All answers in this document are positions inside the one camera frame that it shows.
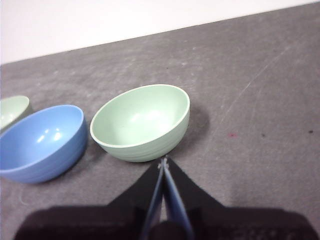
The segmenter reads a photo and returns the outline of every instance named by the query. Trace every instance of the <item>white wall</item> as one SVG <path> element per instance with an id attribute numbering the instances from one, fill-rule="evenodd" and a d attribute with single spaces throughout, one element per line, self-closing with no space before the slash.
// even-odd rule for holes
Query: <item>white wall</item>
<path id="1" fill-rule="evenodd" d="M 1 63 L 314 0 L 2 0 Z"/>

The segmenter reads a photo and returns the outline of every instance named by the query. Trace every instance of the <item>blue bowl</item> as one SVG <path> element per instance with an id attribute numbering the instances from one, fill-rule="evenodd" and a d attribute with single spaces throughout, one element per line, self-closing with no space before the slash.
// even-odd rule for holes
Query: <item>blue bowl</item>
<path id="1" fill-rule="evenodd" d="M 69 169 L 88 141 L 83 111 L 58 105 L 29 115 L 0 138 L 0 175 L 21 183 L 40 183 Z"/>

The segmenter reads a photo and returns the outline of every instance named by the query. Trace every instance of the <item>green bowl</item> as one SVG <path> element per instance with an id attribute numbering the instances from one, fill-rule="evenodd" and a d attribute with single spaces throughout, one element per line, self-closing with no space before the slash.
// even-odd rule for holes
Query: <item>green bowl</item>
<path id="1" fill-rule="evenodd" d="M 12 96 L 1 99 L 1 133 L 7 130 L 16 122 L 32 114 L 29 98 L 26 96 Z"/>
<path id="2" fill-rule="evenodd" d="M 145 162 L 170 152 L 189 123 L 190 99 L 177 86 L 147 85 L 107 102 L 90 124 L 92 138 L 110 155 Z"/>

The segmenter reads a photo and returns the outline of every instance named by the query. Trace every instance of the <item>red speck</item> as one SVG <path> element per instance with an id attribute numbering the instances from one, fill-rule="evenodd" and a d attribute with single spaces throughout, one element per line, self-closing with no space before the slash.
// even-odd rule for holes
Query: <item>red speck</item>
<path id="1" fill-rule="evenodd" d="M 228 133 L 228 137 L 229 138 L 236 138 L 236 137 L 238 137 L 238 135 L 236 133 L 230 132 L 230 133 Z"/>

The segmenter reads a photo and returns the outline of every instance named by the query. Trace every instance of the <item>bowl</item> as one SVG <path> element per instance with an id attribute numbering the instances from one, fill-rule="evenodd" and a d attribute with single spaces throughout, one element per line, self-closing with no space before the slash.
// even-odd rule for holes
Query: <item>bowl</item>
<path id="1" fill-rule="evenodd" d="M 0 175 L 21 183 L 40 183 L 69 169 L 86 149 L 83 111 L 58 105 L 33 113 L 0 137 Z"/>
<path id="2" fill-rule="evenodd" d="M 26 96 L 1 99 L 1 133 L 33 112 L 30 100 Z"/>
<path id="3" fill-rule="evenodd" d="M 189 123 L 190 99 L 181 88 L 147 85 L 116 96 L 94 115 L 92 138 L 110 155 L 146 162 L 170 152 Z"/>

